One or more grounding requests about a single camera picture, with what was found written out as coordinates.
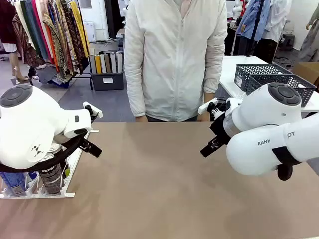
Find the person's left hand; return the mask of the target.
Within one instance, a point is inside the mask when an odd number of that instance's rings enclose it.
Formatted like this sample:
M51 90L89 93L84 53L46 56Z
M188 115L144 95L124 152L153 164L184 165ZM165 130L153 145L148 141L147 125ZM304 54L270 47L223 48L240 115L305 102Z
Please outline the person's left hand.
M215 98L214 93L204 93L204 103L207 103ZM210 121L210 113L205 112L201 115L198 115L197 121Z

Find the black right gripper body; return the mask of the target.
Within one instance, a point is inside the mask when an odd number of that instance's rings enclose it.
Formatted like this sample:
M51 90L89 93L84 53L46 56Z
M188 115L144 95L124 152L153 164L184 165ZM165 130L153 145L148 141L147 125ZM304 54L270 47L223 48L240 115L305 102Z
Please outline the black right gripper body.
M215 134L215 138L210 141L211 147L222 147L227 145L231 137L227 134L224 123L227 117L225 115L219 116L217 119L214 118L214 115L210 115L210 120L212 122L210 129Z

